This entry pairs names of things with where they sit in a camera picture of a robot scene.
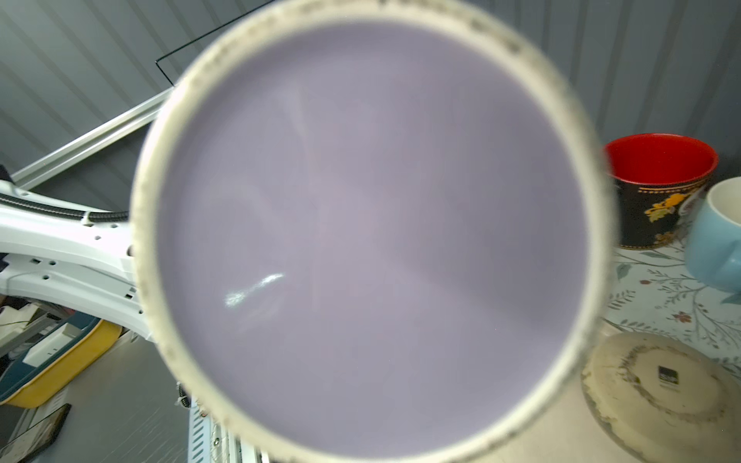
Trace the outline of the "black floral mug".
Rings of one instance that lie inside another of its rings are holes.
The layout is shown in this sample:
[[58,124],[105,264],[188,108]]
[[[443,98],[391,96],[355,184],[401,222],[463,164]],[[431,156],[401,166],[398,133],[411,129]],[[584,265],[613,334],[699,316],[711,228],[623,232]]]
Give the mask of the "black floral mug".
[[630,135],[605,147],[619,205],[619,246],[655,249],[675,239],[680,211],[711,178],[719,154],[682,135]]

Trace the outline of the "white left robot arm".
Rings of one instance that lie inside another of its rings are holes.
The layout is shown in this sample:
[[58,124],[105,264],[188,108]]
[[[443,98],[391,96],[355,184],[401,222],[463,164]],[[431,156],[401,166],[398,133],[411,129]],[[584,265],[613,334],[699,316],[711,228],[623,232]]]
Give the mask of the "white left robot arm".
[[64,307],[150,341],[125,211],[24,190],[1,173],[1,293]]

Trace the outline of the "purple ceramic mug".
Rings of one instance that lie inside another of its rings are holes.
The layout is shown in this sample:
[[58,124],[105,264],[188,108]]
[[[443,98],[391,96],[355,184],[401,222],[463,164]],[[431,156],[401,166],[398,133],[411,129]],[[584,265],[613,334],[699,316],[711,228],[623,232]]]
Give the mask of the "purple ceramic mug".
[[185,71],[131,198],[156,347],[285,462],[470,462],[594,342],[618,226],[575,92],[461,1],[276,1]]

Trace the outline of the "light blue mug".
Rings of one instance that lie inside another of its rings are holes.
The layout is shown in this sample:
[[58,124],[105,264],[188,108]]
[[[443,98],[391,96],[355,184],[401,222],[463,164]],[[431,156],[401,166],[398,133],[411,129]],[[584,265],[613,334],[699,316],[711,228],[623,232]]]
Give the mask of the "light blue mug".
[[685,266],[705,285],[740,292],[740,177],[709,189],[690,229]]

